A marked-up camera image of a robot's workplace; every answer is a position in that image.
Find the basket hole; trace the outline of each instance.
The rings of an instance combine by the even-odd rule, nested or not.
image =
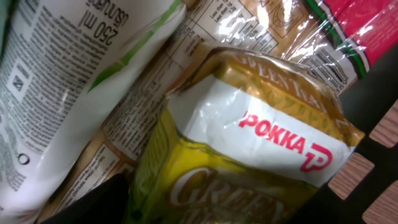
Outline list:
[[[373,169],[374,164],[354,153],[343,168],[329,182],[329,187],[341,199],[346,199],[355,187]]]
[[[398,101],[381,119],[369,137],[386,147],[393,147],[398,142]]]
[[[367,224],[398,223],[398,181],[394,182],[363,213]]]

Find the white bottle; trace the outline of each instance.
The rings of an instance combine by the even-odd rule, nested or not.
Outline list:
[[[179,0],[20,1],[0,63],[0,223],[31,223],[185,15]]]

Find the green stripe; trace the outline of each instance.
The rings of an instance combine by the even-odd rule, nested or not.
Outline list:
[[[178,9],[181,4],[181,0],[174,0],[169,9],[165,11],[162,17],[157,21],[155,26],[150,30],[138,43],[136,43],[127,54],[121,58],[119,61],[113,63],[108,68],[105,68],[95,79],[94,83],[88,90],[90,92],[98,86],[101,82],[105,81],[115,73],[122,70],[126,65],[129,64],[130,60],[140,51],[140,49],[145,46],[145,44],[149,41],[149,39],[167,22],[170,16]]]
[[[332,36],[334,41],[333,46],[340,46],[343,44],[344,40],[341,39],[340,35],[337,33],[336,29],[332,26],[331,22],[328,20],[328,16],[326,12],[318,6],[318,3],[315,0],[307,0],[308,5],[312,8],[313,12],[322,20],[322,29],[328,33],[328,35]],[[344,51],[350,57],[354,58],[354,61],[357,63],[357,67],[359,68],[359,72],[362,77],[366,75],[366,69],[362,58],[359,56],[357,51],[355,51],[352,46],[348,45],[348,43],[344,43],[342,46]]]

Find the nutrition facts table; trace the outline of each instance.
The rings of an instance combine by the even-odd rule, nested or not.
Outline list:
[[[104,123],[107,137],[123,153],[135,160],[140,157],[165,106],[164,93],[192,61],[198,45],[207,40],[264,53],[278,45],[241,1],[200,2],[179,25],[152,69],[132,86]]]

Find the red logo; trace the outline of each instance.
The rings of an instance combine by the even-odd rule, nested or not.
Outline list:
[[[323,170],[328,167],[333,160],[333,154],[326,148],[313,143],[311,148],[305,150],[306,139],[278,125],[272,125],[268,120],[259,120],[259,117],[246,112],[239,127],[254,127],[254,132],[261,138],[266,138],[275,144],[286,149],[295,151],[302,155],[305,151],[307,159],[300,168],[302,172],[311,172],[313,170]]]

